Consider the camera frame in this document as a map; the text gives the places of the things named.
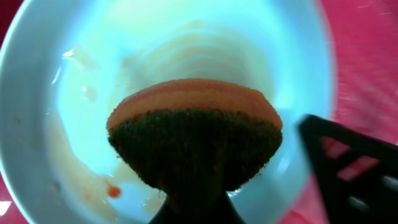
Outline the orange green scrub sponge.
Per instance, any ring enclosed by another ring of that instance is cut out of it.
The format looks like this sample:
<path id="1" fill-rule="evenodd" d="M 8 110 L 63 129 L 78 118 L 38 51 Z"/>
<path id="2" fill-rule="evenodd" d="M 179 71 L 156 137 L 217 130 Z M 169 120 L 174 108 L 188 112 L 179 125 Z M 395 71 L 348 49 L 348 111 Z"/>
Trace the orange green scrub sponge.
<path id="1" fill-rule="evenodd" d="M 261 92 L 192 78 L 138 91 L 106 122 L 108 141 L 121 159 L 170 197 L 239 189 L 276 153 L 282 127 Z"/>

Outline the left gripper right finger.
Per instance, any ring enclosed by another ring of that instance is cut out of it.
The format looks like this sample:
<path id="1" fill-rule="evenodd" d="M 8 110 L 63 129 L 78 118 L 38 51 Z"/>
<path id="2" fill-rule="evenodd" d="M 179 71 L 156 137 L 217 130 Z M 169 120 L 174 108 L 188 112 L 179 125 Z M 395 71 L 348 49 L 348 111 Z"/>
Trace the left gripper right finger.
<path id="1" fill-rule="evenodd" d="M 214 210 L 214 221 L 217 224 L 244 224 L 228 194 L 222 193 Z"/>

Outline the white plate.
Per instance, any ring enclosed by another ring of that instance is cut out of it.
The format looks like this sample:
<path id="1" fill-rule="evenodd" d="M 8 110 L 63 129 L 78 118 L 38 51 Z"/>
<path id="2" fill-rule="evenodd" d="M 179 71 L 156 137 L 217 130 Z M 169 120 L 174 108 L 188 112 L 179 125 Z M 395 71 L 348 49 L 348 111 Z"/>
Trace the white plate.
<path id="1" fill-rule="evenodd" d="M 156 83 L 211 78 L 261 91 L 284 141 L 229 196 L 274 223 L 310 175 L 297 126 L 328 118 L 335 69 L 317 1 L 24 1 L 1 48 L 1 174 L 29 223 L 147 223 L 165 195 L 108 144 L 106 120 Z"/>

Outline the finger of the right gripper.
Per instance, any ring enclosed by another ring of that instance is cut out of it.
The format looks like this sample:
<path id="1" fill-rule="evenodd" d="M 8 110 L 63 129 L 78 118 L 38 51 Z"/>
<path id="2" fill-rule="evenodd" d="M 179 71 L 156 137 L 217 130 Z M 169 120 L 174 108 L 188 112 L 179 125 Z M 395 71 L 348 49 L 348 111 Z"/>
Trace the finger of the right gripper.
<path id="1" fill-rule="evenodd" d="M 330 223 L 397 223 L 397 146 L 308 115 L 298 127 Z"/>

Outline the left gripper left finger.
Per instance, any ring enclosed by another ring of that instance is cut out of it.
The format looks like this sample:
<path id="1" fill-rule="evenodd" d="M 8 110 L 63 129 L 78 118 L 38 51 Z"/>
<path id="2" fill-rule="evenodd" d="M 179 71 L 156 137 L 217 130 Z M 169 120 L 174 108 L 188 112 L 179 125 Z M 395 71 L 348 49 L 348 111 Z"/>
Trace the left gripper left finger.
<path id="1" fill-rule="evenodd" d="M 160 210 L 155 214 L 155 216 L 150 220 L 149 224 L 183 224 L 185 221 L 184 216 L 178 214 L 166 199 L 162 204 Z"/>

